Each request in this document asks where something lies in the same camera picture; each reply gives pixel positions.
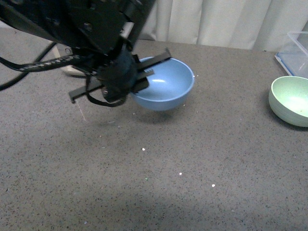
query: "white curtain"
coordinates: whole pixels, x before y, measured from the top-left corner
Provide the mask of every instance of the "white curtain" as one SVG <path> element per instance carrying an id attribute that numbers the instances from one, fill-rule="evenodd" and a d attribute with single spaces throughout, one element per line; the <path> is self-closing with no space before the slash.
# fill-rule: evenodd
<path id="1" fill-rule="evenodd" d="M 278 51 L 307 21 L 308 0 L 157 0 L 141 38 Z"/>

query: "plastic container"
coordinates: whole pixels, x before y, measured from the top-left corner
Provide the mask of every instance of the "plastic container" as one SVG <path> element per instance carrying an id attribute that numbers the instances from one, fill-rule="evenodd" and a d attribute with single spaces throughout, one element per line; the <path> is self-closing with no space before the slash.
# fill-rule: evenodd
<path id="1" fill-rule="evenodd" d="M 289 32 L 275 58 L 289 75 L 308 78 L 308 32 Z"/>

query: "light green bowl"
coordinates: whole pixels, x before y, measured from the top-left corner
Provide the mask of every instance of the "light green bowl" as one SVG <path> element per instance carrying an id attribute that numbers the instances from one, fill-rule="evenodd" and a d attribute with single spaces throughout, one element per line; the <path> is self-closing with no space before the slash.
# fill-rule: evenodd
<path id="1" fill-rule="evenodd" d="M 274 80 L 269 102 L 273 112 L 285 122 L 308 127 L 308 79 L 283 76 Z"/>

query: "black cable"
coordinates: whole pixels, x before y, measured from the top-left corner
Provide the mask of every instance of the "black cable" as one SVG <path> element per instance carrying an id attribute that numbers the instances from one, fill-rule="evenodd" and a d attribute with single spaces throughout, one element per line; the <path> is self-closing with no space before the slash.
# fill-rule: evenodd
<path id="1" fill-rule="evenodd" d="M 90 56 L 85 57 L 80 55 L 68 55 L 44 62 L 34 62 L 32 64 L 15 64 L 0 57 L 0 63 L 4 64 L 5 66 L 14 71 L 41 72 L 53 70 L 67 65 L 75 65 L 78 63 L 82 63 L 89 58 Z"/>
<path id="2" fill-rule="evenodd" d="M 91 75 L 86 74 L 86 96 L 91 103 L 97 104 L 100 106 L 105 106 L 105 107 L 117 107 L 125 103 L 127 99 L 127 95 L 123 96 L 122 98 L 119 99 L 119 101 L 115 103 L 107 103 L 107 102 L 102 102 L 100 100 L 95 99 L 94 97 L 90 96 L 90 93 L 89 93 L 90 83 L 91 83 Z"/>
<path id="3" fill-rule="evenodd" d="M 48 45 L 43 52 L 35 59 L 35 62 L 41 61 L 42 58 L 56 45 L 56 42 L 52 42 L 50 45 Z M 29 72 L 24 72 L 18 75 L 17 77 L 13 78 L 12 80 L 1 84 L 0 85 L 0 91 L 8 89 L 9 87 L 13 86 L 14 84 L 18 83 L 20 80 L 22 80 L 26 75 L 29 74 Z"/>

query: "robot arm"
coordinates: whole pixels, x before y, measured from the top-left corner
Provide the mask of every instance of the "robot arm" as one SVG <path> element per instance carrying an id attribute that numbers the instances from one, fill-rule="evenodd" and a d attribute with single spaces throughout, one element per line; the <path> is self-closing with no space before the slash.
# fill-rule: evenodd
<path id="1" fill-rule="evenodd" d="M 31 72 L 73 64 L 86 75 L 86 86 L 69 93 L 72 102 L 86 95 L 95 104 L 118 106 L 130 92 L 149 86 L 153 72 L 145 69 L 171 58 L 169 52 L 140 63 L 132 55 L 134 44 L 155 0 L 0 0 L 0 20 L 24 32 L 72 48 L 73 55 L 54 64 L 23 65 Z M 127 38 L 121 36 L 126 23 L 133 23 Z M 90 96 L 102 89 L 107 102 Z"/>

